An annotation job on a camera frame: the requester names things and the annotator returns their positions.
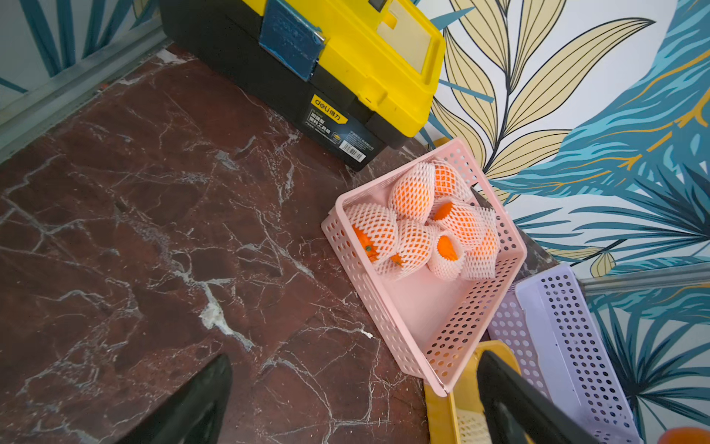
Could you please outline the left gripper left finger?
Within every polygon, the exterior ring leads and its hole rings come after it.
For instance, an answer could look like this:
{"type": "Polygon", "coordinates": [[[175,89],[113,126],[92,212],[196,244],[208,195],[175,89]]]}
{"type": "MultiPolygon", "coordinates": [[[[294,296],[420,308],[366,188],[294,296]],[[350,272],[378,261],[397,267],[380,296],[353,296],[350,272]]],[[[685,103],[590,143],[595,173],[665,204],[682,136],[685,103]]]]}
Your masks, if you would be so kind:
{"type": "Polygon", "coordinates": [[[216,356],[121,443],[216,443],[232,387],[229,357],[216,356]]]}

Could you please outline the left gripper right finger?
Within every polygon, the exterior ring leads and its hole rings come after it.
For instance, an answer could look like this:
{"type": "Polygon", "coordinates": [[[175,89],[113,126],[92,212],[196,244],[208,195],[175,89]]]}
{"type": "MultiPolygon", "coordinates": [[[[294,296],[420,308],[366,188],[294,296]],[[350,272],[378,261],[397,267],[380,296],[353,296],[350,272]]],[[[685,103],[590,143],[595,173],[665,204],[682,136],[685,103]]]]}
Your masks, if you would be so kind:
{"type": "Polygon", "coordinates": [[[596,442],[495,353],[483,352],[477,381],[494,443],[596,442]]]}

